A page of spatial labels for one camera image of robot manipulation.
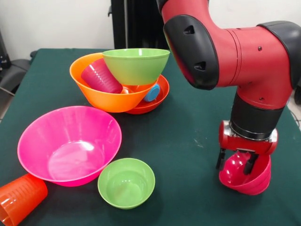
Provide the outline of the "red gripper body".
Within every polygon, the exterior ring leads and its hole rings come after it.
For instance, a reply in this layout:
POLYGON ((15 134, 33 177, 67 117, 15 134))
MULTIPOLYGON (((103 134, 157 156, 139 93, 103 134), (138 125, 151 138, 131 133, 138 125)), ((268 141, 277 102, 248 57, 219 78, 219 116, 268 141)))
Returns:
POLYGON ((222 121, 219 126, 220 153, 225 150, 244 151, 258 155, 272 154, 278 144, 278 131, 274 129, 268 139, 251 140, 234 133, 229 121, 222 121))

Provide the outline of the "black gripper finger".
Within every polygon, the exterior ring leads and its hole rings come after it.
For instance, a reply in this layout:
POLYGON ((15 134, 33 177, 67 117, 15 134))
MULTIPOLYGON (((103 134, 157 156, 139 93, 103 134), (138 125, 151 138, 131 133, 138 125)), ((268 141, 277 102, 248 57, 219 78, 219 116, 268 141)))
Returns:
POLYGON ((255 154, 255 153, 251 153, 249 160, 247 160, 245 167, 244 167, 244 171, 243 173, 245 175, 249 175, 254 167, 254 164, 256 162, 256 160, 258 159, 259 155, 255 154))
POLYGON ((220 149, 217 164, 216 164, 217 170, 223 170, 223 167, 225 164, 225 151, 226 151, 226 149, 224 149, 224 148, 220 149))

